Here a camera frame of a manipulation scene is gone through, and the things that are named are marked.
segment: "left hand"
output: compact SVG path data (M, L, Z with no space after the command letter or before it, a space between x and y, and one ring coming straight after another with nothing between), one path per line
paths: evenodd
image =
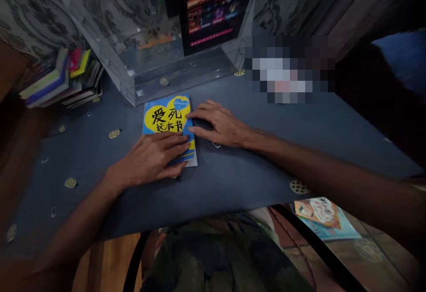
M188 136L183 136L182 132L143 135L123 159L108 169L106 181L125 189L178 176L187 162L167 164L189 148L189 142L183 143L187 140Z

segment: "patterned wallpaper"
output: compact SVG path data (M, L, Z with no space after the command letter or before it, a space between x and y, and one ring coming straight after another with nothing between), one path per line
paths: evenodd
M257 0L255 21L270 34L311 34L333 0ZM163 0L73 0L97 36L116 51L177 36ZM0 39L36 61L58 46L87 46L61 0L0 0Z
M61 0L0 0L0 39L31 61L58 46L86 46Z

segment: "pixelated blurred area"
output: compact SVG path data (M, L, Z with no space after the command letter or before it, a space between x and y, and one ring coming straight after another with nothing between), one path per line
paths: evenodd
M245 42L246 80L268 103L312 103L334 92L335 49L326 36L246 36Z

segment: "tiled floor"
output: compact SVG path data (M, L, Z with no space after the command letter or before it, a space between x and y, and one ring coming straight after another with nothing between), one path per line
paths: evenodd
M362 238L329 241L327 246L339 257L366 290L374 292L409 292L412 290L420 269L417 260L382 231L360 222L348 213L345 213L345 215ZM317 290L319 292L343 291L336 283L333 274L311 246L288 221L280 215L278 217L309 260ZM284 252L307 281L312 284L311 274L298 248L279 223L274 218L272 219ZM133 234L92 247L91 251L80 262L73 292L121 291L130 258L139 237L139 234ZM153 261L152 251L155 247L153 236L148 240L146 247L142 256L142 269L145 270L150 267ZM141 278L138 278L135 291L139 291L141 285Z
M355 230L362 236L357 240L329 241L327 246L343 262L368 291L410 291L421 268L417 260L400 244L345 212ZM311 264L318 291L343 291L316 252L298 232L280 217L286 229L301 246ZM293 264L312 282L306 262L288 234L274 220L281 246Z

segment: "clear acrylic case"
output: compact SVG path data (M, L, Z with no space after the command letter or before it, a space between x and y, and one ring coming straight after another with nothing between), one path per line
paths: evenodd
M117 6L116 2L62 1L117 89L133 106L239 71L244 61L244 36L251 33L254 10L254 0L250 0L238 38L184 56L180 29L176 30L179 17L168 18L161 5L150 9L150 25L142 27L127 20L117 25L119 31L106 36L101 31L95 8L99 6L99 14L112 11ZM136 45L146 42L147 32L153 31L156 23L161 23L162 28L173 24L174 40L144 48Z

